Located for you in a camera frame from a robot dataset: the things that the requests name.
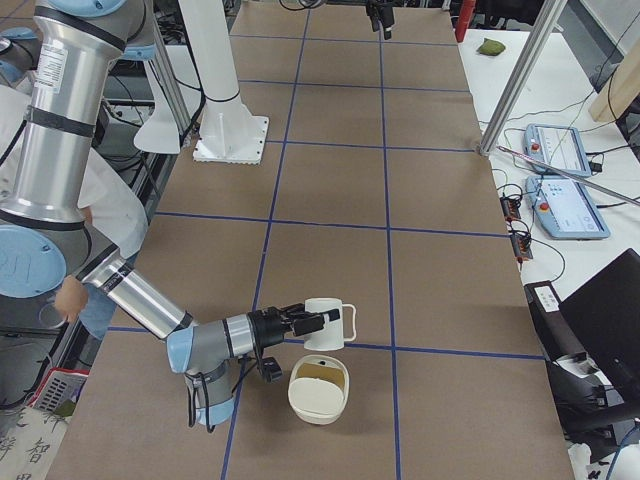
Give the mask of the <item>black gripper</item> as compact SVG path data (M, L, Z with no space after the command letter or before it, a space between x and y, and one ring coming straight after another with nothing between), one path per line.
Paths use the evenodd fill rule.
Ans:
M294 304L255 310L248 313L248 318L254 346L265 349L283 343L288 333L297 337L323 330L327 323L340 319L340 311L307 312L303 304Z
M373 28L384 28L385 40L392 38L392 26L395 23L393 7L394 1L366 0L365 11Z

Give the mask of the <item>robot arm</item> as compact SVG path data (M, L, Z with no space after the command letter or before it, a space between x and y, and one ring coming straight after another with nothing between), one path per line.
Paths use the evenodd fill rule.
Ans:
M108 69L152 27L146 1L40 1L43 32L31 101L13 141L21 148L15 184L1 203L1 292L29 298L65 277L94 285L163 340L171 369L185 378L189 421L208 430L234 411L229 363L253 354L262 378L281 368L264 355L287 333L314 333L338 320L335 308L269 307L199 325L85 221L78 207Z

